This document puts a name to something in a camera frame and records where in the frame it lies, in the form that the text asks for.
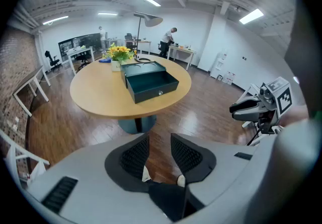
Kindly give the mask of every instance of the table leg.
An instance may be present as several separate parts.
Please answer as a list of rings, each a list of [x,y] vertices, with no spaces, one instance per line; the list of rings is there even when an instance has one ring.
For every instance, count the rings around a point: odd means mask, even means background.
[[[173,52],[173,50],[172,50],[172,57],[173,57],[173,61],[175,61],[175,60],[176,60],[177,55],[178,55],[178,50],[175,50],[175,52]]]
[[[135,119],[120,119],[118,122],[120,127],[127,133],[145,133],[154,126],[156,115]]]
[[[32,86],[30,85],[30,83],[28,83],[28,85],[29,85],[29,88],[30,88],[30,90],[31,90],[32,94],[36,97],[36,96],[37,96],[37,94],[35,93],[34,89],[33,89],[33,88],[32,88]]]
[[[49,99],[47,98],[46,94],[44,93],[44,91],[42,90],[40,84],[38,83],[38,80],[36,77],[34,77],[34,82],[36,84],[36,86],[38,87],[38,90],[40,91],[41,95],[44,97],[44,99],[48,102]]]
[[[48,77],[47,77],[47,75],[46,75],[46,72],[45,72],[45,70],[44,70],[44,67],[42,67],[41,69],[42,69],[42,73],[43,73],[43,75],[44,75],[44,77],[45,77],[45,79],[46,79],[46,82],[47,82],[48,86],[51,86],[51,84],[50,84],[50,82],[49,82],[49,79],[48,79]]]
[[[142,132],[142,118],[135,118],[134,122],[135,122],[136,131],[138,133],[141,133]]]
[[[246,126],[248,126],[251,122],[250,121],[246,121],[244,124],[242,124],[242,128],[245,128]]]
[[[169,49],[169,51],[168,51],[168,60],[169,60],[169,57],[170,57],[170,53],[171,53],[171,51],[173,51],[173,49],[172,49],[172,48],[170,48],[170,49]]]
[[[70,68],[72,70],[72,72],[74,73],[74,76],[76,75],[76,71],[75,71],[75,68],[74,68],[74,65],[72,64],[72,61],[71,61],[71,57],[68,56],[68,61],[69,61],[69,65],[70,65]]]
[[[193,57],[193,54],[191,53],[191,55],[190,55],[190,57],[189,57],[189,62],[188,62],[188,65],[187,65],[186,70],[188,70],[188,67],[189,67],[189,66],[190,66],[190,64],[191,64],[192,57]]]
[[[92,62],[94,62],[95,59],[94,59],[94,54],[93,54],[93,48],[91,48],[91,56],[92,56]]]
[[[19,97],[17,96],[17,94],[14,94],[15,99],[17,100],[17,102],[19,103],[19,105],[24,109],[24,111],[28,114],[28,116],[32,116],[32,114],[30,113],[30,111],[26,108],[26,106],[22,103],[22,101],[19,99]]]

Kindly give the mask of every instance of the small box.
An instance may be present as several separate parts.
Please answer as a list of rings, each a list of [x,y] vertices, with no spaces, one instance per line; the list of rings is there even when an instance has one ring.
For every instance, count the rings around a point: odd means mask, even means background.
[[[175,91],[179,84],[164,66],[155,61],[121,65],[121,74],[134,103]]]

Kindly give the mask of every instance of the table top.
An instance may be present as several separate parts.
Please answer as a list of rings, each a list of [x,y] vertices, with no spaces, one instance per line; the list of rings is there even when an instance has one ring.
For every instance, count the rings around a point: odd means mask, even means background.
[[[136,42],[136,40],[124,40],[126,42]],[[145,41],[145,40],[141,40],[141,41],[138,41],[138,43],[151,43],[150,41]]]
[[[76,51],[71,51],[71,52],[67,52],[66,55],[67,56],[73,56],[75,54],[78,54],[78,53],[81,53],[81,52],[84,52],[84,51],[88,51],[88,50],[91,50],[92,47],[89,47],[89,48],[85,48],[85,49],[80,49],[80,50],[76,50]]]
[[[192,49],[186,49],[186,48],[182,48],[181,49],[181,48],[176,47],[176,46],[173,46],[173,45],[169,46],[169,48],[181,50],[181,51],[184,51],[184,52],[187,52],[187,53],[195,53],[195,51],[192,50]]]
[[[42,68],[42,65],[37,67],[34,71],[32,71],[31,73],[29,73],[27,76],[25,76],[25,78],[23,78],[19,84],[17,85],[17,88],[14,89],[13,94],[19,90],[19,88],[21,88],[21,86],[26,85],[26,82],[29,81],[31,78],[33,78]]]
[[[71,98],[80,108],[94,115],[133,119],[154,115],[189,92],[191,78],[183,67],[158,56],[144,57],[166,67],[167,72],[179,81],[175,91],[135,104],[124,85],[121,72],[112,72],[110,63],[94,61],[82,68],[71,81]]]

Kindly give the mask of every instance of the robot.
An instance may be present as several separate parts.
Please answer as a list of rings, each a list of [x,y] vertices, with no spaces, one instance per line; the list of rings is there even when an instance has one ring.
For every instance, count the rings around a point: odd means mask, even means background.
[[[242,96],[229,108],[233,119],[250,121],[258,124],[262,134],[275,134],[272,126],[292,106],[290,83],[278,77],[268,84],[262,84],[255,96]]]

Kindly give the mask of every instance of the cable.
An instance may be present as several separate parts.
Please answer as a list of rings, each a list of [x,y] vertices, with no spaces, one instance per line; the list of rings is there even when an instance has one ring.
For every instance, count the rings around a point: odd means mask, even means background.
[[[254,139],[255,139],[256,135],[258,135],[258,133],[259,133],[261,130],[262,130],[261,128],[258,128],[257,133],[256,133],[256,134],[254,135],[254,137],[249,141],[249,143],[247,143],[247,144],[246,144],[246,146],[251,145],[251,143],[254,141]]]

